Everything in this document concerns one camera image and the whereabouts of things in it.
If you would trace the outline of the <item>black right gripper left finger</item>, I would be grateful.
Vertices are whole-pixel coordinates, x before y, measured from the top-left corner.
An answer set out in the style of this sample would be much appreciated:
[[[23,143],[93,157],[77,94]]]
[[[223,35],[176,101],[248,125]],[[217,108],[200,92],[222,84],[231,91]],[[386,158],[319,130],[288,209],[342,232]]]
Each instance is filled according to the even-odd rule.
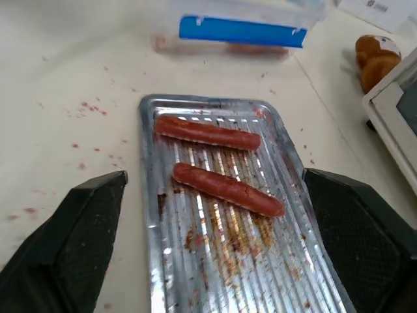
[[[126,171],[75,186],[1,271],[2,312],[93,312],[116,238]]]

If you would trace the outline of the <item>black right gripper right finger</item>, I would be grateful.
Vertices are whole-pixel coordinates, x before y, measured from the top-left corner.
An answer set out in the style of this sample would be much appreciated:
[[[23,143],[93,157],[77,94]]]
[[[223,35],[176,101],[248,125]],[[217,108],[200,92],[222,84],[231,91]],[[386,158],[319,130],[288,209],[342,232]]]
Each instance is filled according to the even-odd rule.
[[[416,230],[371,186],[307,168],[321,238],[357,312],[416,311]]]

